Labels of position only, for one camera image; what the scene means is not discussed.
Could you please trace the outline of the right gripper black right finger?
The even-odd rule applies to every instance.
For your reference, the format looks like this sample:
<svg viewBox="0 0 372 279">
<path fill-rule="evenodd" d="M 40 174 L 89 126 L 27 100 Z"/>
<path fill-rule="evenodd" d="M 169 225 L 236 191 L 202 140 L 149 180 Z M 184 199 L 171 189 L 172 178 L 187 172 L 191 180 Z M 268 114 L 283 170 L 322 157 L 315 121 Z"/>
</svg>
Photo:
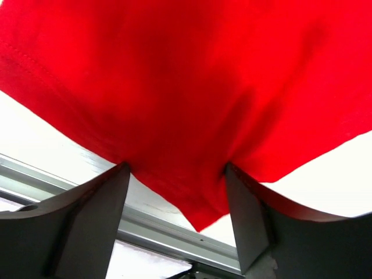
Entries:
<svg viewBox="0 0 372 279">
<path fill-rule="evenodd" d="M 303 206 L 226 167 L 228 205 L 246 278 L 370 278 L 371 214 Z"/>
</svg>

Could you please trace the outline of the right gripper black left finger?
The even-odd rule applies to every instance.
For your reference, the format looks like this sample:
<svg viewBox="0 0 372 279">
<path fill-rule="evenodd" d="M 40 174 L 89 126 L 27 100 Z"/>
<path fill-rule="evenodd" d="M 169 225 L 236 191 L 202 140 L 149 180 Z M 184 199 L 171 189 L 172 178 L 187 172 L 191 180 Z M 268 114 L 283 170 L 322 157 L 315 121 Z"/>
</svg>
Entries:
<svg viewBox="0 0 372 279">
<path fill-rule="evenodd" d="M 1 212 L 1 278 L 105 278 L 130 168 L 15 212 Z"/>
</svg>

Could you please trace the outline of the red t-shirt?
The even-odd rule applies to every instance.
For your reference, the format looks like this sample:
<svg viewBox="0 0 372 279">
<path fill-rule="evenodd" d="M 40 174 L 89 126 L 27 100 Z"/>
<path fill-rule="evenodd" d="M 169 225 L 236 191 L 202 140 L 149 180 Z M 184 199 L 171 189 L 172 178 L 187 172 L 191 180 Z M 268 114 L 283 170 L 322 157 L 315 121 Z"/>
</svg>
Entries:
<svg viewBox="0 0 372 279">
<path fill-rule="evenodd" d="M 371 130 L 371 2 L 3 1 L 1 91 L 200 231 Z"/>
</svg>

